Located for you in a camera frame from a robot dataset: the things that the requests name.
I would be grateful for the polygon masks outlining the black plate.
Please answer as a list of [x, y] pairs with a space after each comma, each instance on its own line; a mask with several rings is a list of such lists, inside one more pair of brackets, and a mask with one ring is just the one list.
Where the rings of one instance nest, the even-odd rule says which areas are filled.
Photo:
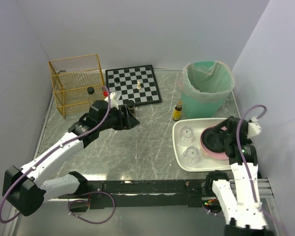
[[215, 153], [223, 153], [224, 147], [224, 132], [226, 127], [216, 129], [215, 126], [208, 127], [201, 134], [201, 142], [205, 148]]

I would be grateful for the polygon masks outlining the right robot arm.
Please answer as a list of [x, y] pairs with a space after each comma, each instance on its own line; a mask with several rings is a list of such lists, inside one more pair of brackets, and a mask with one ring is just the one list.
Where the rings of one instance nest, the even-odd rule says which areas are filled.
[[200, 136], [206, 154], [224, 154], [234, 176], [233, 191], [228, 175], [212, 171], [206, 177], [207, 193], [217, 197], [226, 225], [226, 236], [272, 236], [262, 212], [258, 189], [258, 157], [251, 138], [261, 132], [258, 118], [249, 121], [235, 117], [205, 129]]

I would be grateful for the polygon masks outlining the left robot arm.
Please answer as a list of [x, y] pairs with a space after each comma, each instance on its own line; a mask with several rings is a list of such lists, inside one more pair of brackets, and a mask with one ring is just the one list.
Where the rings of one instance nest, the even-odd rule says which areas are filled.
[[82, 115], [51, 148], [21, 168], [11, 166], [5, 171], [2, 196], [23, 216], [36, 212], [49, 199], [65, 194], [81, 196], [88, 185], [77, 171], [48, 179], [66, 159], [85, 149], [107, 129], [130, 130], [140, 122], [126, 105], [97, 100], [89, 112]]

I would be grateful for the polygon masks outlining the clear faceted glass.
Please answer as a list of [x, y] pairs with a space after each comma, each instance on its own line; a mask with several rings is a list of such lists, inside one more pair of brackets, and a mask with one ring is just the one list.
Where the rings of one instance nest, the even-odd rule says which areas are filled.
[[182, 162], [185, 166], [193, 167], [198, 163], [200, 151], [195, 146], [188, 147], [182, 154]]

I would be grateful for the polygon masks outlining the clear vinegar bottle red label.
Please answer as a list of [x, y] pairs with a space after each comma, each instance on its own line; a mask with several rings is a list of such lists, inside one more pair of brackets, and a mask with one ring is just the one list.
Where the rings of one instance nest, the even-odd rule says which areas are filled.
[[87, 93], [88, 93], [88, 104], [91, 106], [96, 100], [98, 100], [98, 95], [95, 92], [94, 87], [88, 87]]

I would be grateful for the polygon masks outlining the clear drinking glass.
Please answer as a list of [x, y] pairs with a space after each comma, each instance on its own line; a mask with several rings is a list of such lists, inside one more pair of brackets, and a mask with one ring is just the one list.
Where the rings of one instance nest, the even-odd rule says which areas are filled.
[[184, 126], [178, 134], [178, 144], [181, 146], [189, 146], [194, 138], [194, 130], [189, 126]]

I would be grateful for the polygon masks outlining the pink plate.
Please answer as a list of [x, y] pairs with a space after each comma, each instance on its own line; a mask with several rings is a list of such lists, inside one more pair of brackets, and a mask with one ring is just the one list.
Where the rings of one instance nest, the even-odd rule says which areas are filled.
[[228, 160], [228, 156], [225, 154], [225, 152], [222, 153], [216, 153], [216, 152], [212, 152], [211, 150], [209, 150], [207, 147], [204, 146], [203, 141], [202, 141], [202, 136], [203, 134], [208, 131], [209, 129], [213, 128], [214, 126], [209, 126], [208, 128], [206, 128], [200, 135], [199, 138], [199, 144], [200, 144], [200, 149], [203, 149], [212, 159], [216, 159], [216, 160]]

